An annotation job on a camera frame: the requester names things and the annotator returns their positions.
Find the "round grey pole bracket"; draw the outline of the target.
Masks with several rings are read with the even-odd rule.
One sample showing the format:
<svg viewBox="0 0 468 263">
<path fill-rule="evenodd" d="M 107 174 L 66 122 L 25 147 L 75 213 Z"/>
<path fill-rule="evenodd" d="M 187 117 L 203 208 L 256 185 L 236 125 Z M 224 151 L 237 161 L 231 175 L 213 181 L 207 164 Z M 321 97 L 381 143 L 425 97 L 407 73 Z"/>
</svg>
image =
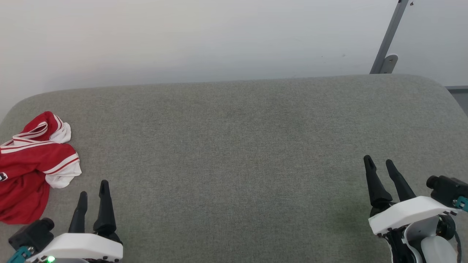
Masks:
<svg viewBox="0 0 468 263">
<path fill-rule="evenodd" d="M 398 55 L 396 54 L 388 55 L 382 63 L 382 67 L 380 69 L 379 74 L 392 74 L 397 62 L 398 62 Z"/>
</svg>

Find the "grey metal pole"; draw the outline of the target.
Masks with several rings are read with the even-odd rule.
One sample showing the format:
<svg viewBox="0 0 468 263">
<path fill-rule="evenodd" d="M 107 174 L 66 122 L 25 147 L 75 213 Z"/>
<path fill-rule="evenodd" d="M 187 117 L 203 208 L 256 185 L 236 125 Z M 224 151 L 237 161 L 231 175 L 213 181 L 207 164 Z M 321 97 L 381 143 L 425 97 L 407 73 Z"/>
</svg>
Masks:
<svg viewBox="0 0 468 263">
<path fill-rule="evenodd" d="M 381 45 L 379 47 L 379 50 L 377 52 L 373 65 L 371 67 L 371 70 L 369 72 L 370 74 L 379 74 L 384 59 L 388 55 L 390 55 L 389 49 L 390 49 L 391 43 L 396 34 L 396 31 L 403 17 L 404 11 L 408 5 L 408 2 L 409 0 L 398 0 L 396 4 L 396 8 L 393 12 L 392 18 L 386 30 L 386 33 L 384 35 L 384 38 L 381 42 Z"/>
</svg>

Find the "red and white shirt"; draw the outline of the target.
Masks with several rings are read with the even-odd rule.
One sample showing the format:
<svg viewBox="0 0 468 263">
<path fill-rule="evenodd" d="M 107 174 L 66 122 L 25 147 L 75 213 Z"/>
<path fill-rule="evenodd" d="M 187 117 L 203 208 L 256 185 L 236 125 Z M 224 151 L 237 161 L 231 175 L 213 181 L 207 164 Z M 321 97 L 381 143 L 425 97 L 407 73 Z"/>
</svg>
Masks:
<svg viewBox="0 0 468 263">
<path fill-rule="evenodd" d="M 0 222 L 22 225 L 40 219 L 50 189 L 65 188 L 81 175 L 70 140 L 70 125 L 46 111 L 0 145 Z"/>
</svg>

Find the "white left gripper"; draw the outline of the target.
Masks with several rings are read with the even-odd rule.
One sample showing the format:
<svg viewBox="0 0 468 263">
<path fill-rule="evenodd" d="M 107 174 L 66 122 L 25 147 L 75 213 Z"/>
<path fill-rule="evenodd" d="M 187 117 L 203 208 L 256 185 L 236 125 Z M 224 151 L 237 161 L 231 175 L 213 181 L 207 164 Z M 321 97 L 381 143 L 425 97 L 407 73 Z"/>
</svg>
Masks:
<svg viewBox="0 0 468 263">
<path fill-rule="evenodd" d="M 55 237 L 41 252 L 26 260 L 42 262 L 49 256 L 58 259 L 104 259 L 114 262 L 123 258 L 123 245 L 116 234 L 116 220 L 109 182 L 102 180 L 99 188 L 98 217 L 93 224 L 94 234 L 85 233 L 85 215 L 88 208 L 86 191 L 80 193 L 72 215 L 68 233 Z"/>
</svg>

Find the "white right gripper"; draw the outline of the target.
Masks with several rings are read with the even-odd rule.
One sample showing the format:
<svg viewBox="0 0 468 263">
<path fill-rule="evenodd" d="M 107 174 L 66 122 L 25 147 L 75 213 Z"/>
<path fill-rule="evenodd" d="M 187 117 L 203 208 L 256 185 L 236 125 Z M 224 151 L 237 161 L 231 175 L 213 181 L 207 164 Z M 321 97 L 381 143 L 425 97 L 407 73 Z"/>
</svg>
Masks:
<svg viewBox="0 0 468 263">
<path fill-rule="evenodd" d="M 430 197 L 417 197 L 393 161 L 388 159 L 388 175 L 401 202 L 393 205 L 393 198 L 381 183 L 369 155 L 364 156 L 364 165 L 372 206 L 368 223 L 373 234 L 387 242 L 390 263 L 460 263 L 460 253 L 449 242 L 455 235 L 445 238 L 438 234 L 443 216 L 451 220 L 460 210 Z"/>
</svg>

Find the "grey-green fabric sofa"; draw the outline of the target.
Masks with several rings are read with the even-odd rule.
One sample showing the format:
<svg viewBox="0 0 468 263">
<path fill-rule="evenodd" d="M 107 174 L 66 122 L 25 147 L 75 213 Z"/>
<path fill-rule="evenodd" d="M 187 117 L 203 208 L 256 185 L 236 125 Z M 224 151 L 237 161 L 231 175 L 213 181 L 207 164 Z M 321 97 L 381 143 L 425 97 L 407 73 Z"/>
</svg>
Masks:
<svg viewBox="0 0 468 263">
<path fill-rule="evenodd" d="M 468 117 L 418 76 L 50 92 L 7 113 L 0 144 L 44 111 L 69 123 L 82 168 L 44 216 L 66 232 L 86 191 L 90 231 L 108 180 L 124 263 L 390 263 L 364 156 L 394 200 L 387 159 L 416 195 L 431 175 L 468 183 Z"/>
</svg>

